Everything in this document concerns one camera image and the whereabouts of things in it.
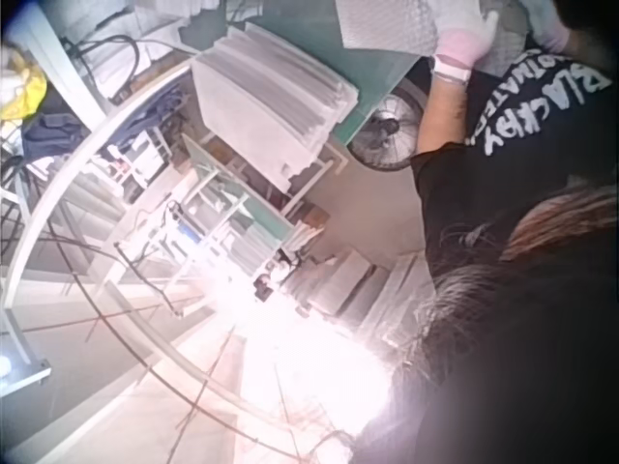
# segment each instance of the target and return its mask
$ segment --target hand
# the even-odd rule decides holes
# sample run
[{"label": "hand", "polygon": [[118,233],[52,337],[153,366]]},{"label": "hand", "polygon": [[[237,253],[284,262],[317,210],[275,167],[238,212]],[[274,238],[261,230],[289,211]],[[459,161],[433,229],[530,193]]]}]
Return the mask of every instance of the hand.
[{"label": "hand", "polygon": [[552,0],[520,0],[529,16],[535,41],[554,53],[568,44],[570,29],[563,25]]},{"label": "hand", "polygon": [[480,0],[427,0],[438,32],[436,54],[471,69],[494,42],[498,12],[482,16]]}]

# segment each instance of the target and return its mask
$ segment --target black wire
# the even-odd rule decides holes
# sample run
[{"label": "black wire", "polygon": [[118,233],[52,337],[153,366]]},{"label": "black wire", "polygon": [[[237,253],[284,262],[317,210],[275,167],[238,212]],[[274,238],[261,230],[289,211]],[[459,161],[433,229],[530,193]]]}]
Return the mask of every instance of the black wire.
[{"label": "black wire", "polygon": [[[31,180],[30,178],[27,178],[28,184],[31,184]],[[34,184],[35,189],[37,190],[37,194],[39,195],[39,198],[41,198],[41,188],[39,187],[39,183],[35,180],[32,182],[32,184]],[[122,249],[120,248],[120,245],[118,244],[118,242],[116,244],[114,244],[114,247],[116,247],[116,249],[118,250],[119,254],[121,255],[121,257],[123,258],[124,261],[121,261],[117,256],[114,256],[112,254],[106,253],[105,251],[101,251],[98,248],[95,247],[91,247],[87,244],[84,244],[83,242],[79,241],[79,240],[72,240],[69,239],[68,237],[60,237],[56,234],[53,225],[51,224],[51,221],[48,219],[47,220],[47,228],[49,229],[49,233],[51,235],[51,239],[43,239],[43,238],[39,238],[38,241],[41,242],[48,242],[48,241],[54,241],[56,242],[56,245],[59,247],[59,249],[61,249],[60,244],[64,243],[66,245],[75,245],[77,247],[84,247],[84,248],[88,248],[96,253],[102,254],[104,256],[107,256],[110,259],[113,259],[115,261],[118,261],[119,263],[122,263],[123,265],[128,265],[129,268],[133,271],[133,273],[137,276],[137,278],[139,278],[142,282],[144,282],[146,285],[148,285],[149,287],[151,287],[153,290],[155,290],[157,293],[159,293],[160,295],[162,295],[163,300],[165,301],[165,304],[170,308],[170,310],[174,313],[179,315],[180,313],[174,309],[174,306],[172,304],[172,302],[169,300],[169,298],[164,294],[164,292],[159,289],[157,286],[155,286],[153,283],[151,283],[150,280],[148,280],[144,275],[142,275],[142,273],[140,271],[138,271],[135,266],[133,265],[133,263],[127,258],[127,256],[125,255],[125,253],[122,251]],[[10,238],[10,240],[16,240],[15,238],[15,234],[12,235],[12,237]]]},{"label": "black wire", "polygon": [[127,266],[129,266],[129,268],[133,271],[133,273],[137,276],[137,278],[139,278],[142,282],[144,282],[146,285],[148,285],[149,287],[151,287],[154,291],[156,291],[157,293],[159,293],[163,300],[165,301],[165,303],[168,305],[168,307],[170,308],[170,310],[180,316],[182,315],[181,313],[179,313],[176,309],[174,309],[174,306],[172,305],[172,302],[169,300],[169,298],[165,295],[165,293],[163,292],[162,289],[158,288],[157,286],[153,285],[150,280],[148,280],[144,275],[142,275],[133,265],[131,259],[129,259],[129,257],[127,257],[127,255],[125,254],[125,252],[120,248],[120,244],[118,242],[116,242],[114,244],[114,247],[116,248],[116,250],[118,251],[118,254],[120,254],[120,256],[125,260],[125,263],[127,264]]},{"label": "black wire", "polygon": [[2,188],[4,189],[5,187],[7,187],[11,181],[13,180],[13,177],[15,177],[19,172],[21,172],[21,170],[29,163],[29,161],[26,161],[25,159],[23,159],[23,157],[19,156],[19,155],[15,155],[14,157],[9,158],[7,161],[3,162],[3,175],[6,174],[6,171],[9,170],[11,167],[14,167],[13,171],[11,171],[11,173],[9,173],[9,175],[7,176],[6,179],[2,180]]},{"label": "black wire", "polygon": [[127,78],[125,79],[125,82],[123,82],[123,85],[121,85],[118,89],[118,91],[116,92],[116,94],[112,97],[112,99],[115,99],[116,97],[118,97],[118,95],[125,89],[125,87],[127,87],[129,85],[129,83],[132,81],[132,79],[135,77],[135,73],[137,72],[137,67],[139,66],[139,48],[137,47],[137,43],[135,42],[135,40],[127,35],[124,34],[117,34],[114,36],[109,36],[105,39],[101,39],[100,41],[94,41],[94,44],[92,44],[89,47],[86,47],[84,49],[79,48],[82,44],[84,43],[78,43],[77,45],[75,45],[73,48],[71,48],[68,52],[69,55],[77,55],[79,56],[83,56],[87,53],[90,53],[91,51],[99,48],[102,45],[105,44],[111,44],[111,43],[118,43],[118,42],[125,42],[127,44],[129,44],[132,49],[133,49],[133,54],[135,55],[135,59],[133,60],[133,67],[131,72],[129,73],[129,75],[127,76]]},{"label": "black wire", "polygon": [[4,254],[11,247],[11,241],[15,239],[15,235],[17,235],[17,231],[19,230],[19,227],[21,226],[20,220],[21,220],[21,212],[19,212],[19,215],[17,216],[17,221],[15,222],[13,226],[13,230],[11,231],[11,236],[9,237],[8,243],[6,244],[6,246],[3,246],[2,251],[0,251],[0,259],[4,258]]},{"label": "black wire", "polygon": [[15,203],[11,203],[9,205],[9,208],[7,208],[7,212],[2,216],[2,220],[0,220],[0,227],[2,227],[2,224],[4,224],[4,221],[7,220],[7,218],[11,215],[14,209],[15,209]]},{"label": "black wire", "polygon": [[[63,37],[60,40],[60,42],[64,42],[64,43],[68,44],[71,47],[69,49],[69,52],[76,48],[76,45],[73,42],[71,42],[69,39],[67,39],[66,37]],[[86,70],[86,73],[88,74],[88,77],[90,77],[90,80],[92,81],[93,85],[95,86],[95,89],[97,89],[97,92],[101,93],[101,91],[99,90],[99,87],[97,86],[97,81],[95,80],[95,75],[93,74],[93,71],[90,69],[90,66],[88,65],[88,63],[86,63],[86,60],[84,60],[83,54],[82,53],[77,54],[77,59],[80,61],[80,63],[82,64],[82,66]]]}]

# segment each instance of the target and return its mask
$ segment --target cable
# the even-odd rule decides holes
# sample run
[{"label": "cable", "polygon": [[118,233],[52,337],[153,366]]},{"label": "cable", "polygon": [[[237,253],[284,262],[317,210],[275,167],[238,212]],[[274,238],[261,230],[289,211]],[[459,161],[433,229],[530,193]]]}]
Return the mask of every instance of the cable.
[{"label": "cable", "polygon": [[114,247],[116,248],[116,250],[118,251],[118,254],[121,255],[121,257],[125,260],[125,263],[127,264],[127,266],[129,266],[129,268],[133,271],[133,273],[137,276],[137,278],[139,278],[142,282],[144,282],[146,285],[148,285],[149,287],[151,287],[155,292],[159,293],[163,300],[165,301],[165,303],[168,305],[168,307],[170,308],[170,310],[176,314],[177,316],[182,316],[183,314],[179,311],[177,311],[176,309],[174,309],[174,306],[172,305],[171,301],[169,300],[169,298],[165,295],[165,293],[163,292],[163,290],[161,288],[158,288],[157,286],[153,285],[144,275],[142,275],[133,265],[132,261],[127,257],[127,255],[125,254],[125,252],[120,248],[120,244],[118,242],[116,242],[114,244]]},{"label": "cable", "polygon": [[9,208],[7,208],[7,212],[2,216],[2,220],[0,220],[0,227],[2,227],[2,225],[4,224],[4,221],[9,218],[9,216],[11,215],[14,209],[15,209],[15,203],[11,203],[9,205]]},{"label": "cable", "polygon": [[[61,38],[60,39],[60,43],[61,44],[62,43],[67,44],[70,47],[67,50],[67,54],[69,54],[70,52],[72,52],[72,50],[77,48],[77,45],[75,45],[75,43],[71,42],[66,37]],[[82,66],[86,70],[86,73],[88,74],[88,76],[92,80],[92,83],[95,86],[95,89],[97,89],[97,92],[101,93],[101,91],[99,90],[99,87],[97,86],[97,81],[95,80],[95,75],[93,74],[93,71],[90,69],[90,66],[88,65],[88,63],[86,63],[86,60],[84,60],[84,57],[83,57],[83,55],[81,53],[77,55],[77,59],[80,61],[80,63],[82,64]]]},{"label": "cable", "polygon": [[73,55],[73,54],[76,54],[79,57],[79,56],[83,56],[83,55],[85,55],[87,53],[90,53],[91,51],[99,48],[102,45],[111,44],[111,43],[118,43],[119,41],[120,42],[125,42],[125,43],[129,44],[132,47],[135,59],[133,60],[132,70],[130,71],[129,75],[125,79],[125,82],[123,82],[123,84],[118,88],[118,91],[112,97],[112,100],[114,100],[116,97],[118,97],[118,95],[125,89],[125,87],[127,85],[129,85],[129,83],[135,77],[135,73],[137,72],[137,67],[139,66],[139,48],[137,47],[137,43],[135,42],[135,40],[132,37],[127,36],[127,35],[117,34],[117,35],[114,35],[114,36],[109,36],[109,37],[107,37],[105,39],[102,39],[100,41],[93,41],[93,44],[91,44],[89,47],[86,47],[85,49],[79,48],[82,44],[85,44],[84,42],[78,43],[77,45],[75,45],[73,48],[71,48],[67,52],[67,54],[70,55],[70,56]]},{"label": "cable", "polygon": [[15,222],[13,226],[13,230],[11,231],[11,236],[9,237],[8,243],[6,244],[6,246],[3,246],[2,251],[0,251],[0,258],[4,258],[4,253],[6,253],[11,247],[11,241],[15,239],[15,235],[17,235],[17,231],[19,227],[21,226],[20,220],[21,220],[21,212],[19,212],[19,215],[17,216],[17,221]]},{"label": "cable", "polygon": [[[182,304],[185,302],[188,302],[190,300],[196,300],[199,299],[201,297],[190,297],[190,298],[183,298],[181,300],[175,300],[173,303],[175,304]],[[157,304],[149,304],[148,306],[144,306],[144,307],[136,307],[133,312],[142,312],[142,311],[148,311],[149,309],[153,309],[153,308],[157,308],[159,305],[161,305],[160,303]],[[126,311],[120,311],[120,312],[112,312],[110,314],[106,314],[104,317],[105,318],[113,318],[113,317],[119,317],[119,316],[125,316],[127,315]],[[37,326],[37,327],[29,327],[27,329],[21,329],[21,331],[24,334],[29,334],[31,332],[42,332],[42,331],[52,331],[54,329],[63,329],[65,327],[70,327],[70,326],[78,326],[80,324],[88,324],[89,322],[96,322],[100,320],[100,317],[87,317],[85,319],[77,319],[74,321],[69,321],[69,322],[60,322],[58,324],[49,324],[48,326]],[[0,336],[7,336],[9,335],[9,332],[0,332]]]}]

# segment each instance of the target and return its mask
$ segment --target white metal bar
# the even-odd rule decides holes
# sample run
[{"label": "white metal bar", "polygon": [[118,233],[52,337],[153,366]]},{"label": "white metal bar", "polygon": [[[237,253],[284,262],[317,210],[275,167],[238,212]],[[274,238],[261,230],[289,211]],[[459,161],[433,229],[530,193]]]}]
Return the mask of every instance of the white metal bar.
[{"label": "white metal bar", "polygon": [[26,340],[26,337],[19,328],[19,324],[15,319],[13,311],[4,307],[0,309],[0,311],[2,312],[2,319],[7,326],[7,331],[9,331],[9,335],[15,344],[15,348],[17,348],[17,352],[26,364],[33,363],[37,357],[32,351],[32,348],[30,348],[28,340]]},{"label": "white metal bar", "polygon": [[0,198],[12,201],[15,204],[19,204],[19,198],[12,191],[4,190],[0,187]]},{"label": "white metal bar", "polygon": [[43,380],[51,374],[49,362],[42,360],[15,368],[0,383],[0,398],[17,392],[35,382]]},{"label": "white metal bar", "polygon": [[183,205],[187,205],[193,198],[200,193],[202,189],[206,187],[206,185],[211,182],[215,177],[220,173],[217,168],[214,168],[209,174],[206,175],[201,181],[199,181],[187,195],[183,198],[181,202]]},{"label": "white metal bar", "polygon": [[105,113],[75,70],[36,2],[29,2],[19,12],[7,31],[7,37],[32,53],[46,77],[90,131],[105,120]]},{"label": "white metal bar", "polygon": [[[234,202],[234,204],[220,216],[215,226],[207,232],[207,234],[202,238],[202,240],[200,240],[200,243],[197,245],[197,247],[200,250],[206,247],[206,245],[211,241],[211,238],[213,238],[213,236],[220,229],[220,227],[224,225],[232,217],[232,215],[236,213],[239,210],[239,208],[243,206],[243,203],[245,203],[245,201],[249,197],[250,196],[246,192],[243,193],[243,195],[241,195],[241,198],[239,198],[236,202]],[[195,259],[195,255],[192,255],[192,254],[190,254],[187,257],[187,259],[185,260],[181,268],[176,272],[175,275],[172,276],[172,278],[165,285],[165,287],[163,288],[163,292],[165,292],[165,290],[167,290],[169,287],[171,287],[172,285],[175,285],[176,282],[178,282],[178,279],[181,278],[185,274],[185,272],[190,267],[194,259]]]},{"label": "white metal bar", "polygon": [[62,169],[45,189],[43,196],[32,214],[31,220],[26,224],[21,234],[21,239],[17,244],[14,258],[11,261],[11,266],[7,273],[5,291],[2,295],[2,301],[0,302],[2,307],[13,306],[19,280],[21,279],[35,242],[37,242],[37,238],[41,234],[49,215],[62,195],[67,191],[69,184],[74,180],[81,168],[84,167],[93,154],[101,149],[109,137],[115,133],[141,105],[146,103],[148,99],[161,88],[186,73],[190,69],[190,61],[191,59],[165,72],[149,85],[143,87],[129,97],[119,107],[115,108],[108,116],[105,124],[98,125],[86,140],[77,147],[67,162],[65,162]]},{"label": "white metal bar", "polygon": [[290,201],[286,203],[283,208],[281,208],[281,213],[284,216],[287,216],[288,213],[292,211],[292,208],[294,208],[294,206],[299,203],[304,196],[306,196],[306,193],[310,191],[310,189],[320,180],[320,178],[324,176],[329,169],[331,169],[331,166],[333,166],[333,164],[334,162],[332,159],[329,159],[327,162],[325,162],[324,165],[318,170],[318,172],[316,172],[311,177],[311,179],[309,179],[309,181],[304,186],[302,186],[301,189],[297,191],[292,198],[290,198]]},{"label": "white metal bar", "polygon": [[21,173],[17,173],[15,176],[15,193],[17,195],[17,203],[21,211],[23,223],[27,226],[30,222],[30,206],[28,205],[28,193],[21,179]]},{"label": "white metal bar", "polygon": [[327,143],[325,143],[325,148],[328,148],[333,155],[339,158],[339,164],[338,167],[336,167],[336,174],[339,175],[341,171],[344,170],[344,167],[348,165],[349,158],[342,154],[343,150],[348,151],[348,149],[332,135],[329,135],[329,139],[327,140]]}]

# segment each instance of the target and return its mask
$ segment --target floor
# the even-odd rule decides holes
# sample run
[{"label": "floor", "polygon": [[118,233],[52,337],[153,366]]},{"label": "floor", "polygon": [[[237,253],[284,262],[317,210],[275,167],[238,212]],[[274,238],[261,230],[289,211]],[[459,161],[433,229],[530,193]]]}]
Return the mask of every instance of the floor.
[{"label": "floor", "polygon": [[327,174],[307,199],[331,215],[312,248],[317,259],[349,245],[392,269],[399,255],[424,247],[421,201],[410,169],[378,172],[350,157],[339,175]]}]

